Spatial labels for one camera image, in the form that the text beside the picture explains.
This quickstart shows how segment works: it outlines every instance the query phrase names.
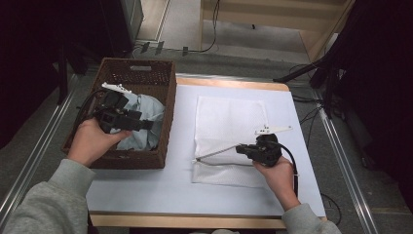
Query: gray sweater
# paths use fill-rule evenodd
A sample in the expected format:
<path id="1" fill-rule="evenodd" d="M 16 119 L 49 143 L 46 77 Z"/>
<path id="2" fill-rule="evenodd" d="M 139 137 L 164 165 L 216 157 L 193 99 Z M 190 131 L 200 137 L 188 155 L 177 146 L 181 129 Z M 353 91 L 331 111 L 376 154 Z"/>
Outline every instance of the gray sweater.
<path id="1" fill-rule="evenodd" d="M 33 186 L 10 217 L 5 233 L 87 233 L 86 193 L 94 172 L 63 159 L 48 182 Z M 287 211 L 282 220 L 289 233 L 340 233 L 321 221 L 308 204 Z"/>

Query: person's right hand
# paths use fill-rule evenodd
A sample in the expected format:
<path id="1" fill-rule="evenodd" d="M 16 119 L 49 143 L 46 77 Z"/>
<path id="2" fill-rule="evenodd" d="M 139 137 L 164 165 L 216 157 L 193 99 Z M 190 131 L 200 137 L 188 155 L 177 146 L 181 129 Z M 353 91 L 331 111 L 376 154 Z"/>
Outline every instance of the person's right hand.
<path id="1" fill-rule="evenodd" d="M 292 164 L 287 159 L 281 156 L 272 168 L 264 167 L 255 161 L 253 165 L 265 177 L 285 211 L 300 205 L 293 188 Z"/>
<path id="2" fill-rule="evenodd" d="M 106 134 L 100 128 L 95 118 L 85 120 L 77 129 L 67 159 L 89 167 L 92 162 L 100 158 L 113 144 L 130 135 L 131 131 Z"/>

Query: white cloth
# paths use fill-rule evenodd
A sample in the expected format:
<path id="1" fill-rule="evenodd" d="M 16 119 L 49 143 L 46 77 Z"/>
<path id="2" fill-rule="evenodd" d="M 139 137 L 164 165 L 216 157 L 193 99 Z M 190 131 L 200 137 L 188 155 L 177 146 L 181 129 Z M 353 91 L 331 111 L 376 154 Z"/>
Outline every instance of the white cloth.
<path id="1" fill-rule="evenodd" d="M 255 130 L 267 124 L 264 101 L 198 97 L 192 181 L 265 187 L 264 177 L 235 146 L 254 144 Z"/>

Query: wicker basket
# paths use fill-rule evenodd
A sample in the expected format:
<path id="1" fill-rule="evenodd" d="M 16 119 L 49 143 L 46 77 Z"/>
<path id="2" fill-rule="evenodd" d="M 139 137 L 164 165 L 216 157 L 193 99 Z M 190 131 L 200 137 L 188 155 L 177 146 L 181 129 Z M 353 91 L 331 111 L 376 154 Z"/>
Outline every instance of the wicker basket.
<path id="1" fill-rule="evenodd" d="M 134 94 L 151 96 L 166 108 L 158 146 L 150 151 L 109 149 L 92 164 L 96 169 L 161 169 L 167 157 L 169 132 L 173 119 L 176 78 L 172 61 L 105 58 L 97 72 L 90 94 L 102 83 L 122 84 Z M 68 152 L 75 130 L 67 137 L 62 150 Z"/>

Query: basket handle hole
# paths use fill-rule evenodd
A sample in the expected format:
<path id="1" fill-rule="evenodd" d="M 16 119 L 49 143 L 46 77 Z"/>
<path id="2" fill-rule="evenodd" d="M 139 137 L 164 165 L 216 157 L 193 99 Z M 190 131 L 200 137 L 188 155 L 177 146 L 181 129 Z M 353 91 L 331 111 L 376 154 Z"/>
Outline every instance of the basket handle hole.
<path id="1" fill-rule="evenodd" d="M 151 71 L 152 67 L 151 66 L 132 65 L 132 66 L 130 66 L 130 69 L 133 70 L 133 71 Z"/>

